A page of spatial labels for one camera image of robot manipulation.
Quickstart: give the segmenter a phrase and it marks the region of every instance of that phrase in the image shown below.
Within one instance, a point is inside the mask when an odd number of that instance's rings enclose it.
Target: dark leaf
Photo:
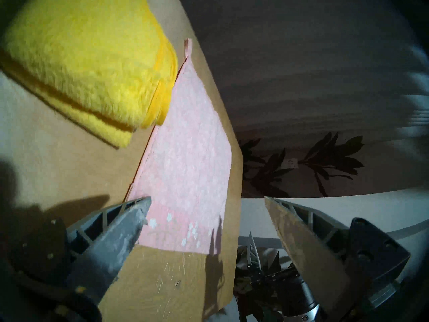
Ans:
[[[336,133],[335,135],[334,135],[334,137],[328,142],[328,144],[326,144],[326,147],[325,147],[325,149],[328,151],[328,152],[331,152],[331,151],[333,151],[334,150],[334,146],[335,146],[335,143],[337,142],[337,139],[338,139],[338,133]]]
[[[235,264],[237,264],[238,262],[240,262],[241,260],[241,252],[237,253],[237,262]]]
[[[309,162],[314,164],[323,164],[330,165],[335,162],[335,143],[338,139],[338,133],[323,147],[322,150],[314,157],[312,157]]]
[[[289,194],[270,184],[253,179],[251,185],[262,195],[275,198],[288,198]]]
[[[263,160],[261,157],[257,157],[257,156],[254,156],[254,155],[248,156],[247,161],[248,162],[261,163],[261,164],[265,164],[266,163],[266,161]]]
[[[352,175],[357,175],[357,170],[355,170],[354,168],[351,168],[351,167],[346,167],[344,165],[338,165],[338,166],[335,166],[335,168],[340,170],[340,171],[352,174]]]
[[[268,269],[267,275],[272,275],[279,271],[281,271],[281,265],[280,265],[280,259],[278,257],[278,252],[277,252],[277,255],[275,256],[274,261],[271,263]]]
[[[277,170],[275,171],[272,176],[276,177],[276,176],[281,176],[281,175],[285,175],[286,173],[289,173],[291,170],[293,170],[293,168],[282,168],[281,170]]]
[[[262,273],[266,275],[268,272],[268,262],[262,266]]]
[[[277,161],[278,161],[278,154],[273,154],[270,156],[270,158],[268,159],[267,163],[265,164],[264,167],[262,167],[260,169],[260,172],[262,171],[262,173],[272,173],[277,169]]]
[[[249,296],[240,294],[237,300],[238,311],[240,313],[240,322],[246,321],[246,316],[251,313],[251,305],[249,304]]]
[[[264,310],[264,320],[263,322],[278,322],[283,321],[283,316],[274,310],[269,309],[268,307],[262,307]]]
[[[321,192],[321,194],[324,197],[328,197],[328,194],[326,193],[325,188],[323,187],[322,182],[320,181],[319,176],[316,172],[314,172],[314,177],[316,178],[317,185],[319,186],[319,191]]]
[[[251,149],[251,148],[254,148],[256,145],[258,145],[258,143],[260,141],[261,141],[260,138],[258,138],[257,140],[249,140],[245,144],[243,144],[240,148],[241,149]]]
[[[347,179],[350,179],[350,180],[353,180],[353,178],[351,177],[351,176],[348,176],[348,175],[341,175],[341,174],[338,174],[338,175],[329,175],[331,178],[333,178],[333,177],[335,177],[335,176],[341,176],[341,177],[343,177],[343,178],[347,178]]]
[[[240,313],[240,322],[247,322],[247,317],[240,310],[238,312]]]
[[[346,143],[337,146],[337,153],[342,157],[352,155],[362,148],[362,136],[349,139]]]
[[[286,155],[286,148],[283,148],[283,151],[280,153],[278,160],[277,160],[277,167],[281,167],[281,163],[283,163],[284,156]]]
[[[319,173],[325,180],[329,180],[329,174],[326,170],[324,170],[322,167],[320,166],[311,166],[308,165],[308,167],[310,167],[313,171]]]
[[[264,320],[264,310],[262,309],[261,306],[254,304],[253,305],[253,310],[252,310],[252,315],[255,317],[255,319],[258,322],[263,322]]]
[[[322,138],[320,141],[314,144],[314,146],[310,149],[310,151],[307,153],[304,159],[307,159],[312,154],[319,152],[325,146],[325,144],[329,142],[331,137],[332,137],[332,133],[331,132],[327,133],[324,138]]]
[[[342,159],[342,163],[344,164],[344,166],[351,167],[351,168],[363,167],[363,164],[359,160],[356,160],[355,158],[350,158],[350,157],[344,157]]]

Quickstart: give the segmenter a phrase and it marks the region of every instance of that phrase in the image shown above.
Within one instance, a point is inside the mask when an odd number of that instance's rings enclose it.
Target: pink towel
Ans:
[[[149,140],[127,200],[152,197],[138,244],[218,254],[231,169],[231,145],[185,42],[185,63],[168,115]]]

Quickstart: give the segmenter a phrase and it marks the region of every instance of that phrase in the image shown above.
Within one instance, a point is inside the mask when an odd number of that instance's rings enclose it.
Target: yellow microfiber cloth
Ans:
[[[165,119],[177,56],[147,0],[27,0],[0,47],[6,73],[114,146]]]

